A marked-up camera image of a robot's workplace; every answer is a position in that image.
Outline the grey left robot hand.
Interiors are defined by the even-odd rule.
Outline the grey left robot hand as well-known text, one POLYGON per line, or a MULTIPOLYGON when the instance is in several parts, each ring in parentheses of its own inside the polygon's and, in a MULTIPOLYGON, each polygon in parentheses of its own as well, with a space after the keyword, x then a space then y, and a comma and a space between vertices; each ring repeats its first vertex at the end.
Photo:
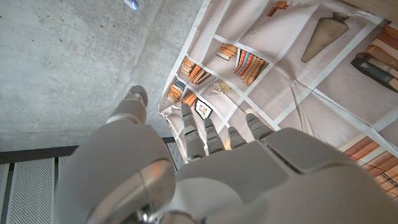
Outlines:
POLYGON ((175 170, 146 124, 148 96, 132 87, 59 173, 55 223, 396 223, 397 205, 362 168, 292 128, 254 114, 227 150, 210 119, 206 141, 183 104, 187 162, 175 170))

